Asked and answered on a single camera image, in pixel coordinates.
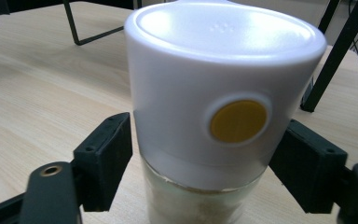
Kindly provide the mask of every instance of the lid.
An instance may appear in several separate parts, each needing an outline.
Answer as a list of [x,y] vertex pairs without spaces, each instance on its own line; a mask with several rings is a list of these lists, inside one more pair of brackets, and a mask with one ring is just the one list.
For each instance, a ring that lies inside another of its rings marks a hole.
[[146,7],[133,13],[125,28],[155,48],[220,62],[297,61],[309,58],[310,51],[319,55],[325,41],[319,30],[304,21],[224,0],[181,0]]

